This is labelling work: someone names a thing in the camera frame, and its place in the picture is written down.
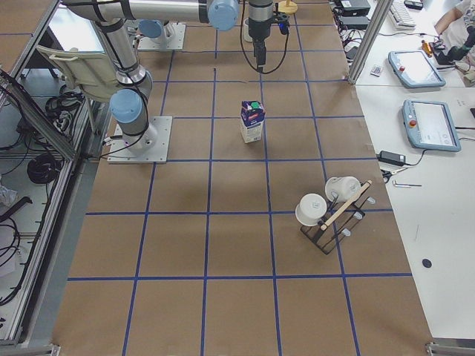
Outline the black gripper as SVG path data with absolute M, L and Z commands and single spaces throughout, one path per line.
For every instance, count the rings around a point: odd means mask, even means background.
M 259 72 L 263 72 L 263 66 L 266 64 L 266 44 L 265 40 L 270 36 L 272 20 L 264 22 L 256 21 L 249 17 L 249 35 L 252 38 L 254 57 Z

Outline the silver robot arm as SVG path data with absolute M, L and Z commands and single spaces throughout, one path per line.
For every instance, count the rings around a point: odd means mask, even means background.
M 148 118 L 151 74 L 139 63 L 128 36 L 126 20 L 178 20 L 229 30 L 237 21 L 237 1 L 63 1 L 76 15 L 91 21 L 111 60 L 120 89 L 110 109 L 122 130 L 125 150 L 144 153 L 155 144 L 157 131 Z
M 249 17 L 240 21 L 240 35 L 246 34 L 253 45 L 253 56 L 256 64 L 251 68 L 265 74 L 266 44 L 270 36 L 271 26 L 277 24 L 281 33 L 289 35 L 287 15 L 278 11 L 278 6 L 272 1 L 244 1 L 244 7 L 249 8 Z M 243 15 L 237 1 L 213 1 L 209 6 L 202 5 L 202 14 L 208 16 L 209 23 L 217 30 L 230 30 L 237 21 L 238 14 Z M 166 38 L 165 24 L 159 20 L 145 20 L 139 22 L 139 31 L 151 39 Z

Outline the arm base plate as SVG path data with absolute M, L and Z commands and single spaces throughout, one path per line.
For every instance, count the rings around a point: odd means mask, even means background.
M 182 50 L 185 38 L 186 24 L 183 22 L 168 22 L 161 27 L 161 34 L 152 38 L 140 34 L 137 48 L 139 51 L 173 51 Z
M 147 131 L 134 145 L 131 136 L 113 140 L 112 154 L 107 155 L 111 164 L 166 163 L 171 136 L 172 117 L 153 116 L 149 119 Z

